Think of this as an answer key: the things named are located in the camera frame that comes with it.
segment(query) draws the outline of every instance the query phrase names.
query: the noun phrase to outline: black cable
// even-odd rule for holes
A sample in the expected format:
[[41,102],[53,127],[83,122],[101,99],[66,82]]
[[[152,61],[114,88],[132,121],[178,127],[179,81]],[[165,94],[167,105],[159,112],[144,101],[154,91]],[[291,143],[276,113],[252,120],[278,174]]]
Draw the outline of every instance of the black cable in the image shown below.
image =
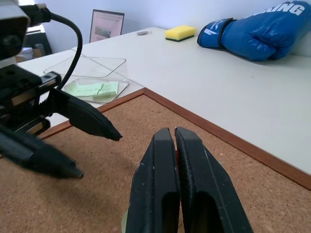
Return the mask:
[[81,34],[80,29],[73,22],[71,22],[69,19],[66,19],[66,18],[59,16],[57,14],[54,14],[52,12],[51,12],[51,19],[71,27],[74,30],[74,32],[77,34],[77,37],[78,37],[78,47],[77,47],[76,54],[72,60],[72,63],[70,65],[66,75],[62,79],[61,83],[57,86],[57,89],[61,90],[63,88],[63,86],[66,84],[66,82],[68,81],[68,79],[70,78],[70,76],[72,75],[73,70],[75,69],[75,67],[78,63],[78,60],[79,60],[79,58],[81,56],[81,52],[82,52],[83,39],[82,39],[82,34]]

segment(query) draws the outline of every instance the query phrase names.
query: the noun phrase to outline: black plastic part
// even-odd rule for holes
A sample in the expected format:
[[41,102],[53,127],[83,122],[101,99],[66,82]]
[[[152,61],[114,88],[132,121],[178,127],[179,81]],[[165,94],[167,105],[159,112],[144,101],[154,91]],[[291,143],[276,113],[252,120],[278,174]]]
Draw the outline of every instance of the black plastic part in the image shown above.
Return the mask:
[[92,105],[61,90],[50,90],[48,99],[41,104],[43,114],[59,113],[72,126],[95,136],[119,141],[122,136],[113,124]]
[[175,137],[185,233],[252,233],[229,175],[198,135],[177,127]]
[[126,233],[176,233],[179,179],[169,129],[158,131],[133,176]]
[[38,95],[42,95],[50,91],[62,81],[62,77],[53,71],[41,76],[40,79],[42,80],[42,85],[37,89]]
[[30,27],[51,20],[51,13],[48,8],[41,8],[37,4],[20,6],[20,8],[29,17]]
[[0,20],[0,61],[19,54],[23,48],[27,26],[27,17]]
[[0,104],[41,84],[39,76],[23,68],[16,65],[3,67],[0,69]]
[[59,179],[82,178],[73,160],[27,133],[12,132],[0,125],[0,154],[15,164]]

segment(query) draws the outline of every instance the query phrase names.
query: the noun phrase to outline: wooden edge trim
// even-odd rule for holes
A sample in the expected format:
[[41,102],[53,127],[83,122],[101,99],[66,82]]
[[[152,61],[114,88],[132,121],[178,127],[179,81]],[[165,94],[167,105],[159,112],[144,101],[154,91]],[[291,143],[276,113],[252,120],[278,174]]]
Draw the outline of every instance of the wooden edge trim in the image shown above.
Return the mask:
[[[126,96],[123,96],[119,99],[116,99],[110,103],[107,103],[103,106],[100,106],[98,109],[98,111],[100,111],[101,113],[105,112],[105,111],[108,111],[109,109],[112,109],[114,107],[117,107],[123,103],[126,103],[132,99],[135,99],[136,97],[138,96],[141,96],[144,94],[144,88],[138,90],[138,91],[135,91],[129,95],[126,95]],[[59,125],[56,125],[54,127],[51,127],[49,128],[48,130],[46,130],[45,132],[43,132],[42,134],[40,134],[38,137],[40,139],[46,139],[48,137],[51,137],[59,132],[62,132],[68,128],[70,128],[72,125],[69,123],[69,121],[65,121]]]
[[282,174],[288,179],[296,182],[297,184],[303,186],[304,188],[311,190],[311,176],[307,173],[299,170],[296,167],[276,158],[272,154],[258,148],[257,146],[245,141],[244,139],[230,133],[229,131],[205,120],[204,118],[188,111],[187,109],[177,105],[176,103],[164,98],[163,96],[149,90],[144,89],[144,95],[163,105],[164,107],[172,110],[176,114],[182,116],[193,124],[201,127],[202,129],[208,131],[214,136],[220,138],[226,143],[234,146],[235,148],[243,151],[247,155],[256,159],[257,161],[263,163],[269,168],[275,170],[276,172]]

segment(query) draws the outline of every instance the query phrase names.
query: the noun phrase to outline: small gray object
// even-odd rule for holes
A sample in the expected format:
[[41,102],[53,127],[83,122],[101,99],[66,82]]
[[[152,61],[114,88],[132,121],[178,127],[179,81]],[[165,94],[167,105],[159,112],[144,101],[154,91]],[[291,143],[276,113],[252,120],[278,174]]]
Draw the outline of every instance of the small gray object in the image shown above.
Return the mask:
[[42,54],[42,56],[45,56],[45,55],[46,55],[46,54],[45,54],[45,51],[44,51],[44,46],[43,46],[42,44],[35,44],[34,48],[35,48],[35,49],[39,49],[40,52],[41,52],[41,54]]
[[149,34],[149,32],[147,31],[137,33],[137,35],[147,35],[147,34]]

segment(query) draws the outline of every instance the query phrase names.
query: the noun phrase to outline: sponge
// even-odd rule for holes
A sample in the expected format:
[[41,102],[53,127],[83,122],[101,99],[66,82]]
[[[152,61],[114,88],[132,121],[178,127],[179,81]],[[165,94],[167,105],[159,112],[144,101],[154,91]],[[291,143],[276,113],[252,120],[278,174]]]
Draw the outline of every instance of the sponge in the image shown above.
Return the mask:
[[195,28],[190,26],[179,26],[169,29],[165,32],[165,39],[172,41],[183,41],[193,37],[195,34]]

